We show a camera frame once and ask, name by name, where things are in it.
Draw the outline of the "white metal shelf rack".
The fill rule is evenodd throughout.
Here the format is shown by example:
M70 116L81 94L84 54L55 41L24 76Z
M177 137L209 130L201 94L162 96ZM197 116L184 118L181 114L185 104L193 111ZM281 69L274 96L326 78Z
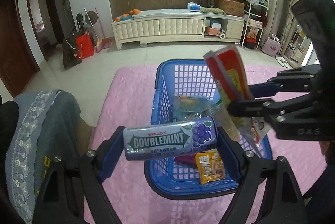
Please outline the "white metal shelf rack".
M241 46L248 49L257 49L267 26L269 0L238 0L244 6L244 28Z

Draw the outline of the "pink tote bag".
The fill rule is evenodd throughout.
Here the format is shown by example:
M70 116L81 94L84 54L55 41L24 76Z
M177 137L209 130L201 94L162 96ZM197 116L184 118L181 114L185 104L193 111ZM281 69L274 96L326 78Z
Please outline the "pink tote bag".
M268 37L261 51L268 56L275 57L281 50L282 44L277 36Z

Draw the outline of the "red shopping bag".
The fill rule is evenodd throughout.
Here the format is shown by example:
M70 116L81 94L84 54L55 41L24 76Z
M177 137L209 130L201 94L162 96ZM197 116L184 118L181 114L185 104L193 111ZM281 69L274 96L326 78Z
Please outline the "red shopping bag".
M83 60L94 55L94 47L89 33L84 33L76 37L76 44L78 46L78 57Z

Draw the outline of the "purple square snack packet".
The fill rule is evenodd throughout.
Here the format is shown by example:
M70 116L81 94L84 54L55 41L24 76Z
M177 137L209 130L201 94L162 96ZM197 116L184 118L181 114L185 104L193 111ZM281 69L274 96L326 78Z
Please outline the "purple square snack packet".
M174 161L178 164L187 165L188 167L193 167L193 168L197 167L195 154L178 156L178 157L175 157Z

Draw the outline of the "white TV cabinet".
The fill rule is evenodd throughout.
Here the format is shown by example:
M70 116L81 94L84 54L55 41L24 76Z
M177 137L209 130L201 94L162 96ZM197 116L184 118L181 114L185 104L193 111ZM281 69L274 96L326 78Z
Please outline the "white TV cabinet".
M141 46L156 42L239 43L245 24L243 17L203 13L188 9L141 11L128 20L114 21L117 49L128 42Z

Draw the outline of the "brown wooden door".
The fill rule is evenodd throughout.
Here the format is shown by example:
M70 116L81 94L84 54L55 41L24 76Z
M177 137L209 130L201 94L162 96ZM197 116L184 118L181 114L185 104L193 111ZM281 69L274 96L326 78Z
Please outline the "brown wooden door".
M26 39L18 0L1 1L1 80L12 97L40 70Z

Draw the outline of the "large red snack bag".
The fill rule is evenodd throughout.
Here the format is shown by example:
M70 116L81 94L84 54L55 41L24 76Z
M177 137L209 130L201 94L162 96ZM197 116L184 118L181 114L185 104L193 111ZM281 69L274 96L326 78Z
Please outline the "large red snack bag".
M230 138L237 140L240 133L252 145L259 145L271 126L259 117L237 117L228 113L228 106L233 101L254 99L247 85L245 68L235 46L227 46L216 52L204 55L204 60L218 89L220 108L227 118L222 119L222 126Z

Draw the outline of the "oranges on cabinet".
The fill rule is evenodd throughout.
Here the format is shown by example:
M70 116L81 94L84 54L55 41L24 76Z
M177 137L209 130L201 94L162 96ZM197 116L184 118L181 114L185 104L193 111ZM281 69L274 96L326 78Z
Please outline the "oranges on cabinet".
M140 13L139 9L133 9L133 10L129 11L126 14L123 14L123 15L121 15L119 17L116 17L115 21L116 22L121 22L121 21L130 20L130 19L133 18L134 15L138 15L139 13Z

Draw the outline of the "purple Doublemint gum tin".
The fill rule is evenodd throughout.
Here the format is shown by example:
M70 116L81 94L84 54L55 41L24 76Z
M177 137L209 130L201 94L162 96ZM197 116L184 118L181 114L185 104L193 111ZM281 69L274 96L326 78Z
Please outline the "purple Doublemint gum tin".
M147 161L201 153L218 147L214 120L205 117L123 132L125 157Z

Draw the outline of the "blue plastic basket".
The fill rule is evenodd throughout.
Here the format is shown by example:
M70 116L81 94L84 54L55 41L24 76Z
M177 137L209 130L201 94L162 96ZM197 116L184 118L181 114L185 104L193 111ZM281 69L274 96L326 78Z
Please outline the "blue plastic basket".
M213 102L219 99L210 70L203 60L168 60L159 65L156 72L155 94L151 124L153 126L172 122L172 103L176 95L203 96ZM168 131L167 137L152 137L149 144L162 145L168 141L172 150L181 149L180 154L195 153L199 148L197 137L191 132L193 125L183 121L175 131ZM156 149L157 154L166 157L145 161L144 171L147 183L158 195L171 200L197 200L234 193L238 182L226 174L221 180L202 184L197 168L175 162L175 156L165 145Z

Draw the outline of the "yellow snack packet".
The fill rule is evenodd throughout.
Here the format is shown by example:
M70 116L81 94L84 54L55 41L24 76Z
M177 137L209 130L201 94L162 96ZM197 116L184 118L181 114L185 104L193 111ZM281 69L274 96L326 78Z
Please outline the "yellow snack packet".
M195 161L201 184L216 182L226 178L224 163L217 149L197 153Z

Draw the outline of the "cardboard box on cabinet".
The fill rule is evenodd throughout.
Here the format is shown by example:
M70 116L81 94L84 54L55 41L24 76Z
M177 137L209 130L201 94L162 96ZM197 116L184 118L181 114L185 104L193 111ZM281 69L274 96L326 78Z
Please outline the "cardboard box on cabinet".
M242 17L244 14L245 4L232 0L218 0L218 8L225 11L227 15Z

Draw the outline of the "clear pastry packet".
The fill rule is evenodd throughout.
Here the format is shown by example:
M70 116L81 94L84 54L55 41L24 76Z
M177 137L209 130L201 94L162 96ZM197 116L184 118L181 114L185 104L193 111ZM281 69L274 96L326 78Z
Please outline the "clear pastry packet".
M202 96L174 95L171 109L174 122L210 117L218 112L218 106Z

